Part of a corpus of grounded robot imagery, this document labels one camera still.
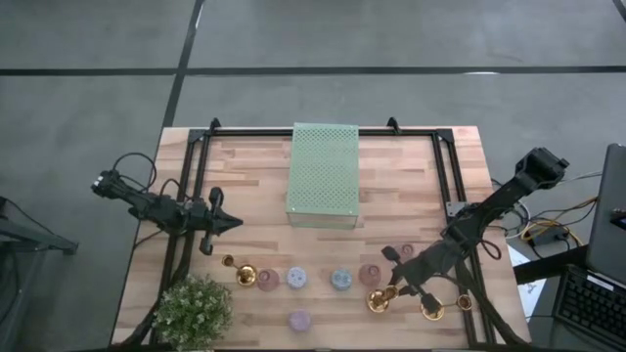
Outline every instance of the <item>gray round object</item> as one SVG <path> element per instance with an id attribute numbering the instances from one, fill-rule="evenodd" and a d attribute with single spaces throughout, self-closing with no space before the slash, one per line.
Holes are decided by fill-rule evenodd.
<path id="1" fill-rule="evenodd" d="M 300 267 L 293 267 L 287 271 L 287 285 L 293 289 L 303 288 L 306 284 L 306 272 Z"/>
<path id="2" fill-rule="evenodd" d="M 347 290 L 352 286 L 352 274 L 346 269 L 337 269 L 331 275 L 331 284 L 336 290 Z"/>

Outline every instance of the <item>black mount bracket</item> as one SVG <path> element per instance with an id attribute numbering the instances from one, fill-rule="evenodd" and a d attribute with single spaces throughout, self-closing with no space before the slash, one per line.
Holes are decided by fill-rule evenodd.
<path id="1" fill-rule="evenodd" d="M 398 121 L 395 119 L 395 117 L 390 117 L 389 120 L 387 121 L 386 126 L 393 128 L 393 134 L 395 135 L 402 134 L 402 129 L 400 129 L 400 126 L 398 125 Z"/>

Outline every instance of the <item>green mesh container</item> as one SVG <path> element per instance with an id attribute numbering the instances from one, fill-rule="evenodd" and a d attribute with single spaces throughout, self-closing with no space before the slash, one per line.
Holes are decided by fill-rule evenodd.
<path id="1" fill-rule="evenodd" d="M 286 211 L 295 227 L 355 227 L 359 216 L 358 126 L 293 126 Z"/>

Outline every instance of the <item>gray floor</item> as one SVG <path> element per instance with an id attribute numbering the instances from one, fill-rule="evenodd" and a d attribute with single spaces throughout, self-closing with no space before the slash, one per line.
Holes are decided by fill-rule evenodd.
<path id="1" fill-rule="evenodd" d="M 0 68 L 176 67 L 193 3 L 5 0 Z M 610 0 L 207 0 L 190 66 L 626 65 L 624 35 Z M 137 223 L 89 185 L 124 152 L 154 154 L 172 82 L 0 76 L 0 194 L 81 243 L 48 256 L 21 350 L 107 345 Z M 492 176 L 507 180 L 536 146 L 570 175 L 599 170 L 605 146 L 626 142 L 624 97 L 626 74 L 187 77 L 174 126 L 478 125 Z M 141 160 L 122 167 L 148 177 Z M 560 208 L 597 189 L 580 181 L 527 203 Z M 590 224 L 574 230 L 586 240 Z M 540 344 L 544 324 L 531 322 Z"/>

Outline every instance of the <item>potted plant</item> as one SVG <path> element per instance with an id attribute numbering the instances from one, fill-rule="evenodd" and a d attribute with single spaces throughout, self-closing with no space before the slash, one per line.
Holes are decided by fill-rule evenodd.
<path id="1" fill-rule="evenodd" d="M 233 322 L 231 303 L 231 291 L 209 276 L 188 276 L 163 295 L 153 327 L 179 351 L 209 349 Z"/>

